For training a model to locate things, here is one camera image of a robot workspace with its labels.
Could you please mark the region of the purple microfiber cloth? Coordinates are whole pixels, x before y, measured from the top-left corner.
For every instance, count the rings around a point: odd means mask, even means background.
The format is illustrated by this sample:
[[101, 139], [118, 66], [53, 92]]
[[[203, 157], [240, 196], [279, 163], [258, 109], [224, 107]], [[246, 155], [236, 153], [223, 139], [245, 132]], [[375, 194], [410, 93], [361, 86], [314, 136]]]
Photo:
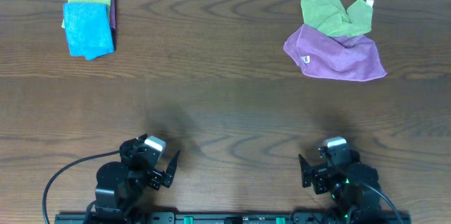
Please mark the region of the purple microfiber cloth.
[[303, 24], [283, 50], [308, 77], [367, 82], [387, 75], [376, 43], [364, 35], [329, 37]]

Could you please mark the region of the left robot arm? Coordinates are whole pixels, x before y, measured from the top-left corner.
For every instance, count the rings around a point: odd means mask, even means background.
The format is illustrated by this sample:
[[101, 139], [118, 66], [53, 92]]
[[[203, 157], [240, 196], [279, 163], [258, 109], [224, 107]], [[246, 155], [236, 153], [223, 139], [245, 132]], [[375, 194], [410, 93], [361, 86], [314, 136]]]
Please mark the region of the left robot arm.
[[156, 169], [166, 143], [141, 135], [121, 144], [120, 161], [103, 165], [96, 174], [95, 200], [87, 207], [84, 223], [147, 223], [149, 214], [136, 205], [146, 188], [169, 188], [178, 167], [180, 152], [165, 171]]

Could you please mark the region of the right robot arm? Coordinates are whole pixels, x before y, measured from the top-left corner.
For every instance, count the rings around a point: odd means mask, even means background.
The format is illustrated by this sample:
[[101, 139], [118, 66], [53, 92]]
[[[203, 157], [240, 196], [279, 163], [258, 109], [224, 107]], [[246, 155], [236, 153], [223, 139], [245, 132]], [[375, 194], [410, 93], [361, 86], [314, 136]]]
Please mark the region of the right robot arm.
[[336, 203], [321, 222], [386, 223], [378, 171], [361, 163], [360, 154], [340, 137], [326, 140], [319, 152], [325, 163], [311, 166], [303, 155], [299, 155], [299, 162], [302, 186], [312, 186], [316, 194], [329, 192]]

